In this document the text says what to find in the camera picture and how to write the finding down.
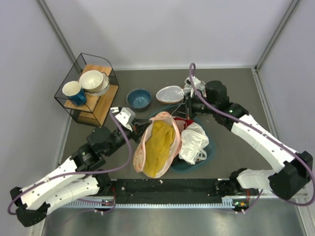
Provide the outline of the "floral mesh laundry bag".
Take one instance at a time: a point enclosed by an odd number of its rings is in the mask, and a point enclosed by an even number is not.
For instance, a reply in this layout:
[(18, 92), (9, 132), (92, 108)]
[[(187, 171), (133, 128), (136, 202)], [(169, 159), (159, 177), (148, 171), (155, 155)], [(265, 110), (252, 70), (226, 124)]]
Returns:
[(150, 178), (163, 176), (170, 168), (181, 147), (181, 135), (174, 118), (160, 112), (149, 119), (152, 123), (140, 138), (133, 156), (136, 172)]

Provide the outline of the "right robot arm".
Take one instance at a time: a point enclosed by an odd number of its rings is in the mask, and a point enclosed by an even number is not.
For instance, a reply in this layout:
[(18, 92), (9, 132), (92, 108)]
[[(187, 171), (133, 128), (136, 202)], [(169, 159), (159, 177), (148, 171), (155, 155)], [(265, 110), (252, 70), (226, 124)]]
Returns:
[(272, 167), (270, 170), (240, 168), (234, 171), (229, 180), (218, 186), (222, 196), (260, 189), (289, 201), (306, 184), (315, 181), (313, 157), (306, 151), (298, 153), (266, 131), (243, 106), (229, 100), (226, 86), (220, 81), (205, 84), (197, 78), (186, 79), (177, 114), (183, 118), (212, 115), (218, 124), (247, 142)]

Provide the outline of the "yellow bra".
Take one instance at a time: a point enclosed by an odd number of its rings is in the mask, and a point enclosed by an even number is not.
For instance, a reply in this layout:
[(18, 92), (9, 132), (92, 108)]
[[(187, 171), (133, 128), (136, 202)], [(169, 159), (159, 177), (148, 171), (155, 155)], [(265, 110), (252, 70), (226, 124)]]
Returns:
[(143, 171), (149, 177), (156, 177), (164, 167), (174, 139), (175, 130), (172, 125), (162, 120), (154, 122), (152, 135), (145, 144), (146, 162)]

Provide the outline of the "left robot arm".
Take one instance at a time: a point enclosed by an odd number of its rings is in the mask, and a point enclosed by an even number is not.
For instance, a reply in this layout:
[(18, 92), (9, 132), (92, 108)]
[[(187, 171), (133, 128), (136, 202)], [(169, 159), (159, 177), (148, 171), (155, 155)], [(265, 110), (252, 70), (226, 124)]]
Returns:
[[(113, 119), (117, 128), (110, 131), (106, 126), (95, 128), (87, 137), (87, 143), (67, 158), (60, 166), (41, 180), (28, 187), (10, 190), (10, 215), (17, 217), (24, 227), (33, 226), (56, 209), (86, 196), (106, 195), (112, 184), (109, 174), (123, 169), (131, 162), (131, 140), (140, 141), (152, 121), (137, 119), (122, 125)], [(109, 157), (122, 146), (128, 147), (126, 162), (116, 168), (100, 170)]]

